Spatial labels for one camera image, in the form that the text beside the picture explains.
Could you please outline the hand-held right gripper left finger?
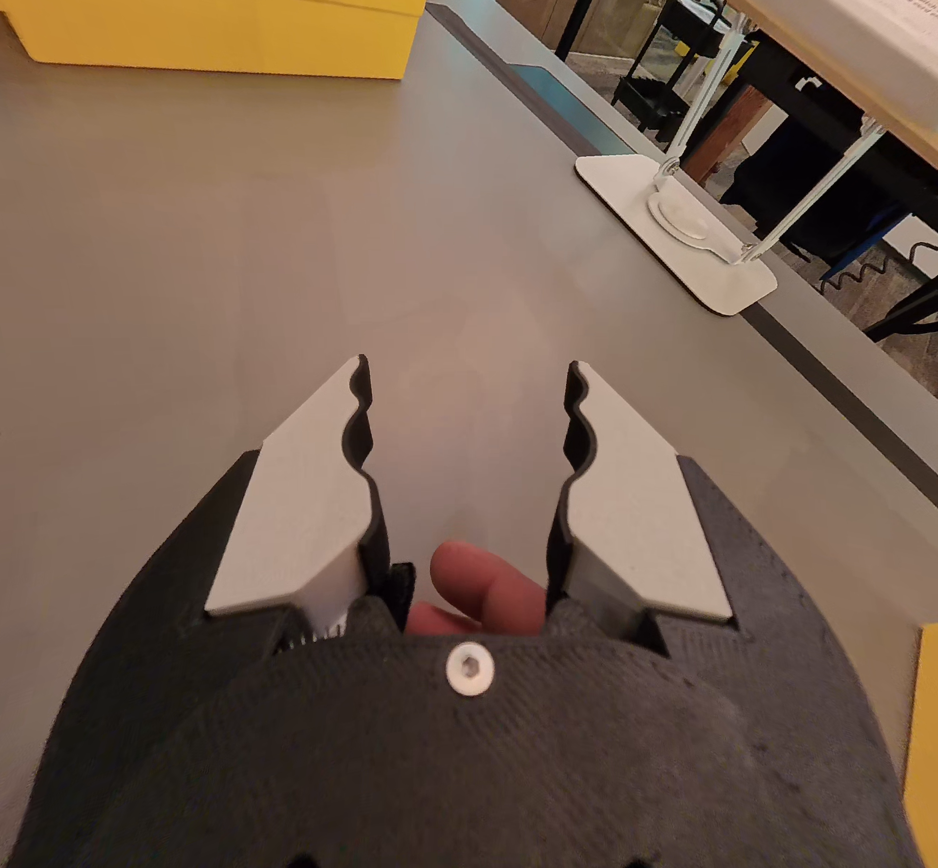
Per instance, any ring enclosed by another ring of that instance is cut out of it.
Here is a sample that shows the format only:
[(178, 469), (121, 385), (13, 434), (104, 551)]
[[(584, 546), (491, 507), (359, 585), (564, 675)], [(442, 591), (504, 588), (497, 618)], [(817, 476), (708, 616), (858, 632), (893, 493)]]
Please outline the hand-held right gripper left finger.
[(263, 442), (205, 602), (210, 616), (286, 606), (316, 637), (380, 593), (390, 547), (372, 449), (368, 358), (359, 354)]

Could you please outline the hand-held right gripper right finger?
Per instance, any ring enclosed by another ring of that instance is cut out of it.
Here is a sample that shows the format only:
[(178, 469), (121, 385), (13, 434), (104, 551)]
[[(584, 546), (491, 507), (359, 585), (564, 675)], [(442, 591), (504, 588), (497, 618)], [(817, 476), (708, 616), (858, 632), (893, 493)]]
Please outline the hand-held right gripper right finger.
[(571, 600), (606, 635), (635, 640), (659, 616), (733, 618), (679, 455), (583, 360), (569, 364), (570, 467), (549, 533), (546, 616)]

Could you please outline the person's right hand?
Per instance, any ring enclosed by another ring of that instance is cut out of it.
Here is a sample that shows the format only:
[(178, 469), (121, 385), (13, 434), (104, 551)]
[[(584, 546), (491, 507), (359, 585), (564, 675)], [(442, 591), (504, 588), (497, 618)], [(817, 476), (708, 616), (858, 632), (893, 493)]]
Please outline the person's right hand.
[(537, 636), (546, 617), (546, 592), (497, 555), (447, 541), (434, 551), (429, 576), (449, 609), (412, 604), (405, 632), (417, 636)]

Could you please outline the brown wooden furniture leg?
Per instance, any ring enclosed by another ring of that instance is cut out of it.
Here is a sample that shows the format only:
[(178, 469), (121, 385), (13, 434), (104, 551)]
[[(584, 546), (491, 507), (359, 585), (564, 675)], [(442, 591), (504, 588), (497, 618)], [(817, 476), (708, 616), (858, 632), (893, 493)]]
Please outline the brown wooden furniture leg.
[(757, 88), (738, 77), (696, 128), (682, 156), (687, 176), (704, 187), (771, 107)]

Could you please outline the black utility cart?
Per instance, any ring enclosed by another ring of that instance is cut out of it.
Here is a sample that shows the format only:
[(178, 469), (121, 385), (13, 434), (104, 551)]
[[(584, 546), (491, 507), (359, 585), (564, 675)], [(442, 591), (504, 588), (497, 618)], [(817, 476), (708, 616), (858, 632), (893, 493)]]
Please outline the black utility cart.
[[(621, 104), (636, 118), (642, 132), (655, 133), (659, 144), (671, 144), (689, 109), (688, 101), (677, 92), (679, 80), (693, 62), (715, 59), (730, 32), (725, 12), (725, 0), (665, 0), (637, 58), (627, 75), (619, 79), (612, 105)], [(665, 80), (652, 77), (650, 68), (643, 66), (662, 31), (673, 43), (686, 46), (685, 55)]]

